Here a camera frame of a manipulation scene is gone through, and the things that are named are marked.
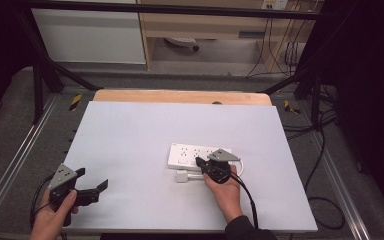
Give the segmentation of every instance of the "hand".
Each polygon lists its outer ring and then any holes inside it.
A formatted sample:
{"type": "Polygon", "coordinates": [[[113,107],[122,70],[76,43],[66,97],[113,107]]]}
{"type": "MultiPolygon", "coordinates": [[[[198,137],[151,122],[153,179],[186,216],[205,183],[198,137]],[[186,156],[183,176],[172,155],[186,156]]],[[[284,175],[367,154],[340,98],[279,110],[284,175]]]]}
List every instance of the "hand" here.
{"type": "MultiPolygon", "coordinates": [[[[40,206],[49,204],[49,193],[50,191],[46,189],[40,206]]],[[[71,191],[56,212],[51,205],[41,209],[36,215],[30,240],[55,240],[61,231],[65,216],[68,212],[70,210],[74,214],[78,212],[78,208],[73,207],[76,197],[77,192],[74,190],[71,191]]]]}
{"type": "MultiPolygon", "coordinates": [[[[230,169],[236,173],[235,165],[231,165],[230,169]]],[[[218,184],[206,173],[204,174],[204,180],[205,185],[213,192],[217,205],[222,211],[227,223],[243,215],[240,203],[241,188],[238,182],[230,178],[227,182],[218,184]]]]}

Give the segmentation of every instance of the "black sleeve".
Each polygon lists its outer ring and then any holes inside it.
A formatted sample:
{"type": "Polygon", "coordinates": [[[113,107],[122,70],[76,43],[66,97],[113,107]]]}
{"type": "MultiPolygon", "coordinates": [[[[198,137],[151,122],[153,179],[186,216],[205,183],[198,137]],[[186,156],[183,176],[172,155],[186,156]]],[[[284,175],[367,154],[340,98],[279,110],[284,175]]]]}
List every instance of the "black sleeve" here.
{"type": "Polygon", "coordinates": [[[227,224],[226,237],[228,240],[276,240],[269,230],[255,229],[247,216],[240,216],[227,224]]]}

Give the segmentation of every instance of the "white power strip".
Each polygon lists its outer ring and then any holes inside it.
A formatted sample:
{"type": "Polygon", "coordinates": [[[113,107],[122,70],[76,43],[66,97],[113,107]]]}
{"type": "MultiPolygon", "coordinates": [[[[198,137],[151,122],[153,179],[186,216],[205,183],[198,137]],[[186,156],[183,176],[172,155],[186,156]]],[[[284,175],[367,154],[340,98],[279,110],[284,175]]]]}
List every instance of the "white power strip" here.
{"type": "MultiPolygon", "coordinates": [[[[200,157],[207,160],[207,156],[218,149],[220,148],[173,143],[171,144],[170,155],[168,157],[168,167],[171,169],[199,172],[201,168],[196,166],[195,158],[200,157]]],[[[232,153],[231,149],[222,149],[232,153]]]]}

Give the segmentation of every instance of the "gray carpet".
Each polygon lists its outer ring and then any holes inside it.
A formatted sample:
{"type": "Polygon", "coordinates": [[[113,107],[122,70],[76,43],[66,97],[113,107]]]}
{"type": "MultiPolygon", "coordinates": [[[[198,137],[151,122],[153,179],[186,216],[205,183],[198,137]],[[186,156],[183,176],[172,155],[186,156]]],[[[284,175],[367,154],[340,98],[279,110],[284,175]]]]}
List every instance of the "gray carpet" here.
{"type": "MultiPolygon", "coordinates": [[[[147,89],[183,89],[183,90],[219,90],[255,92],[278,81],[269,78],[241,77],[203,77],[172,76],[152,74],[84,74],[87,80],[108,88],[147,88],[147,89]]],[[[68,82],[71,87],[77,86],[68,82]]],[[[290,92],[289,86],[283,92],[290,92]]],[[[3,99],[0,109],[0,177],[15,155],[26,136],[33,119],[31,74],[20,72],[3,99]]],[[[0,233],[28,234],[28,213],[32,196],[40,181],[54,171],[64,161],[65,151],[70,142],[93,93],[85,93],[74,112],[68,111],[75,93],[64,93],[53,110],[43,132],[37,139],[20,173],[0,207],[0,233]]],[[[279,109],[283,124],[306,125],[302,114],[285,112],[283,100],[273,100],[279,109]]],[[[361,217],[373,239],[384,239],[384,198],[369,175],[356,171],[353,156],[340,128],[329,125],[325,129],[326,142],[337,167],[360,211],[361,217]]],[[[313,167],[319,151],[311,134],[289,141],[301,180],[305,182],[313,167]]],[[[336,202],[329,179],[323,166],[317,169],[308,190],[308,196],[326,197],[336,202]]],[[[331,205],[321,202],[312,206],[314,216],[328,224],[338,224],[340,216],[331,205]]],[[[319,226],[316,233],[297,234],[294,239],[353,239],[350,228],[346,224],[341,230],[328,230],[319,226]]]]}

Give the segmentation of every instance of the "white table surface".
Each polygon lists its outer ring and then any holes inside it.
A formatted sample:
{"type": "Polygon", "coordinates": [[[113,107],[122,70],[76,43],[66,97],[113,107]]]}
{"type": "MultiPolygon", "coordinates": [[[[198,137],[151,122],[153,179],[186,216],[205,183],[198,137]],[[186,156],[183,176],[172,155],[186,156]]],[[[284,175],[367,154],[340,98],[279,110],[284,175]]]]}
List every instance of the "white table surface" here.
{"type": "MultiPolygon", "coordinates": [[[[98,203],[67,231],[208,232],[226,223],[202,180],[176,183],[172,143],[225,147],[244,162],[242,179],[260,228],[317,231],[275,107],[89,102],[65,165],[85,167],[77,189],[108,179],[98,203]]],[[[241,205],[252,222],[245,191],[241,205]]]]}

